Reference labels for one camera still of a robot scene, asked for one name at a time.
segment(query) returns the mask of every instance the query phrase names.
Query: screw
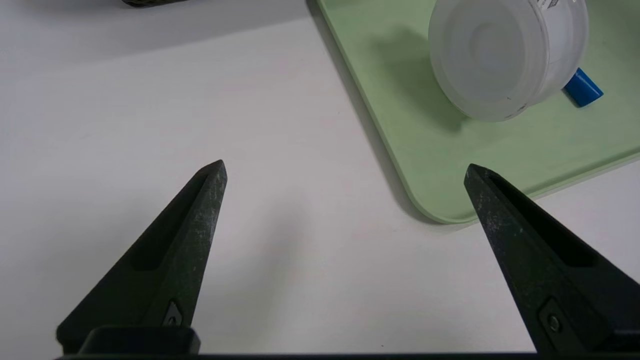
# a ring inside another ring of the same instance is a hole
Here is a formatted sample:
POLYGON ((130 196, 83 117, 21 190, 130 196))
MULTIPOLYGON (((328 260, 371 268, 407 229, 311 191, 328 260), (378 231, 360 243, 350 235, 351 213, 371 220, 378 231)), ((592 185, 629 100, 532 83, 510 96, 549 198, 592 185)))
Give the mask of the screw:
POLYGON ((562 324, 560 323, 560 320, 556 315, 553 315, 553 314, 549 315, 549 318, 547 319, 547 323, 549 324, 549 329, 551 329, 551 331, 553 332, 562 331, 562 324))

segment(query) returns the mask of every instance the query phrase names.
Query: white table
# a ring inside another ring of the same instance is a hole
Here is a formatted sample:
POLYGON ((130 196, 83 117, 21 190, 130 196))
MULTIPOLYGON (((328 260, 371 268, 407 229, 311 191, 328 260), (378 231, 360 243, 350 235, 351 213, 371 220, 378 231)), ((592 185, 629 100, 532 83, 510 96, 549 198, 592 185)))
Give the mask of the white table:
MULTIPOLYGON (((295 0, 0 3, 0 351, 54 330, 202 165, 229 183, 202 352, 532 350, 480 225, 408 202, 295 0)), ((539 203, 640 279, 640 163, 539 203)))

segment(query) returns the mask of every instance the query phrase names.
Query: translucent plastic container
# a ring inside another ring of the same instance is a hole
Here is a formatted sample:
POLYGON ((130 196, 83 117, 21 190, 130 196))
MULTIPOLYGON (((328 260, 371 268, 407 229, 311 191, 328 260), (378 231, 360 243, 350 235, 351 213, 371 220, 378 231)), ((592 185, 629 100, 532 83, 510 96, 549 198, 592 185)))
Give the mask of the translucent plastic container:
POLYGON ((486 121, 560 91, 588 37, 584 0, 438 0, 429 23, 438 84, 460 111, 486 121))

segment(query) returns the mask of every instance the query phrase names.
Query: white surface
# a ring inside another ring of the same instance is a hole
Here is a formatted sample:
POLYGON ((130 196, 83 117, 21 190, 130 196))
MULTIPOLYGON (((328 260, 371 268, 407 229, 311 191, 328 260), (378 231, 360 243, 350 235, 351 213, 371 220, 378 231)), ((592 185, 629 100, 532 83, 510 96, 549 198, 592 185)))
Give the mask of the white surface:
MULTIPOLYGON (((532 350, 478 224, 423 222, 305 3, 0 3, 0 352, 54 330, 182 185, 229 184, 203 352, 532 350)), ((640 279, 640 163, 542 205, 640 279)))
POLYGON ((544 10, 538 0, 439 0, 429 22, 431 64, 460 111, 504 121, 562 90, 588 33, 583 0, 544 10))

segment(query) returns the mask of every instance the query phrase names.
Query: label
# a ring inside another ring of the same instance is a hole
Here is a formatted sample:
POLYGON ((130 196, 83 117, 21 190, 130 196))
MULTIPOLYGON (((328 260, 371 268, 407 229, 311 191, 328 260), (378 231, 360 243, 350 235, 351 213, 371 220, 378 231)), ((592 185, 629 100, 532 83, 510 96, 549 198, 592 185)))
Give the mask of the label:
POLYGON ((558 5, 558 1, 560 0, 538 0, 538 6, 542 10, 548 10, 554 7, 555 5, 558 5))

